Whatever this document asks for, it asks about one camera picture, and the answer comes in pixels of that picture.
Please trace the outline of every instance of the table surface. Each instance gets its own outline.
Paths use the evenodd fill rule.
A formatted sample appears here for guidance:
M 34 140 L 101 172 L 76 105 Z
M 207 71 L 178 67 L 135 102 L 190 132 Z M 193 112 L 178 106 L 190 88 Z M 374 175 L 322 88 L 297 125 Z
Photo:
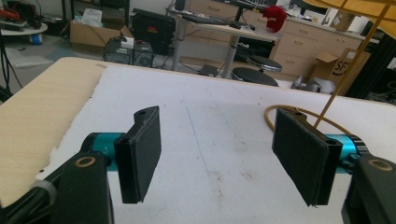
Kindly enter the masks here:
M 278 33 L 268 33 L 265 31 L 260 31 L 260 32 L 254 32 L 249 29 L 235 29 L 231 26 L 228 25 L 212 25 L 212 24 L 202 24 L 202 23 L 191 23 L 193 26 L 196 28 L 200 28 L 203 30 L 208 30 L 208 31 L 213 31 L 213 32 L 220 32 L 220 33 L 226 33 L 229 35 L 237 35 L 241 37 L 247 37 L 247 38 L 252 38 L 252 39 L 257 39 L 257 40 L 262 40 L 262 41 L 277 41 L 280 39 L 280 34 Z
M 3 205 L 21 197 L 39 170 L 49 172 L 50 158 L 60 165 L 56 152 L 76 153 L 89 132 L 125 132 L 135 111 L 159 105 L 163 154 L 145 202 L 119 203 L 109 174 L 116 223 L 342 222 L 350 177 L 336 176 L 329 206 L 306 207 L 272 152 L 262 116 L 274 104 L 319 112 L 328 95 L 111 64 L 61 59 L 0 106 Z M 374 155 L 396 161 L 395 112 L 393 105 L 336 97 L 327 117 Z

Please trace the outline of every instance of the stool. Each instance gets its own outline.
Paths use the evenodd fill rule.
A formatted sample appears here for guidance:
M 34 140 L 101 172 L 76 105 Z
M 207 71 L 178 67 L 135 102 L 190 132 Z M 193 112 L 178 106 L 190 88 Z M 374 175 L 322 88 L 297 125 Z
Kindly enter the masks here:
M 278 86 L 277 82 L 272 77 L 266 75 L 263 71 L 266 70 L 271 72 L 280 72 L 282 70 L 282 65 L 271 59 L 257 55 L 249 56 L 247 58 L 247 62 L 259 67 L 260 70 L 257 71 L 251 68 L 237 67 L 233 69 L 232 73 L 234 80 L 252 82 L 267 86 Z

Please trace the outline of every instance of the wooden stick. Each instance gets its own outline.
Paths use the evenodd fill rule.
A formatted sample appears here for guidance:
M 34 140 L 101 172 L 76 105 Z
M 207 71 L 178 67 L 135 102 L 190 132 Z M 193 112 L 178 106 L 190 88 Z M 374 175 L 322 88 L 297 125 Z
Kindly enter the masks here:
M 366 38 L 364 39 L 363 43 L 359 47 L 358 52 L 356 53 L 355 57 L 353 58 L 352 62 L 349 65 L 349 67 L 346 69 L 346 72 L 344 73 L 343 77 L 341 78 L 340 83 L 338 84 L 337 88 L 332 93 L 332 96 L 330 97 L 329 101 L 327 102 L 327 104 L 324 106 L 322 112 L 320 113 L 317 121 L 314 124 L 315 128 L 317 128 L 318 125 L 320 124 L 320 122 L 323 120 L 323 117 L 326 114 L 327 110 L 329 109 L 330 105 L 332 104 L 332 101 L 334 100 L 335 96 L 338 94 L 338 92 L 343 87 L 344 82 L 347 79 L 347 77 L 349 76 L 350 72 L 352 71 L 353 66 L 355 66 L 356 61 L 359 59 L 361 54 L 366 49 L 368 43 L 370 42 L 370 39 L 373 37 L 373 35 L 374 35 L 375 31 L 376 31 L 376 28 L 378 27 L 378 25 L 382 21 L 382 19 L 384 19 L 385 14 L 387 14 L 389 8 L 390 8 L 390 5 L 385 5 L 384 8 L 382 9 L 381 14 L 377 18 L 377 20 L 375 21 L 375 23 L 374 23 L 373 27 L 371 28 L 369 34 L 366 36 Z

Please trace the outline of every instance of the cardboard box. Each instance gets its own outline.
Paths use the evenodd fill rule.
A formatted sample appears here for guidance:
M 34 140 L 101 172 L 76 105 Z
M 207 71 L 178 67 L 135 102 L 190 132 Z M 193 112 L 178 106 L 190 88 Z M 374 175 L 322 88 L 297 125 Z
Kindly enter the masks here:
M 133 37 L 123 19 L 102 18 L 105 27 L 93 27 L 75 21 L 70 22 L 70 42 L 103 49 L 107 41 L 115 36 Z
M 351 13 L 347 13 L 342 10 L 338 10 L 337 14 L 335 14 L 330 27 L 335 28 L 337 31 L 347 31 L 349 29 L 350 24 L 355 19 L 355 15 Z
M 325 80 L 330 80 L 334 82 L 335 86 L 338 86 L 345 71 L 355 58 L 356 53 L 357 50 L 355 49 L 345 49 L 341 57 L 335 57 L 327 52 L 321 52 L 317 56 L 318 64 L 315 67 L 310 80 L 313 77 L 319 77 Z M 347 79 L 345 80 L 343 87 L 339 91 L 339 95 L 347 94 L 347 91 L 355 81 L 355 78 L 358 76 L 369 57 L 370 53 L 363 52 L 361 54 L 359 59 L 356 61 L 355 66 L 352 68 Z

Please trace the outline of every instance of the red object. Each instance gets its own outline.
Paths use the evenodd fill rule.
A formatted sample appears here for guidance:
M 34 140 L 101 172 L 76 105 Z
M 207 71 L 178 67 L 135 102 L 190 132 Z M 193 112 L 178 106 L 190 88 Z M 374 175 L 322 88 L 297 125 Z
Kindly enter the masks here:
M 156 27 L 149 26 L 149 27 L 148 27 L 148 32 L 157 34 L 157 33 L 158 33 L 158 30 L 157 30 Z
M 23 21 L 23 18 L 20 14 L 9 7 L 0 7 L 0 18 L 4 18 L 11 21 Z
M 282 7 L 270 6 L 266 7 L 262 12 L 262 16 L 268 19 L 267 28 L 268 32 L 276 33 L 278 32 L 288 17 L 285 10 Z

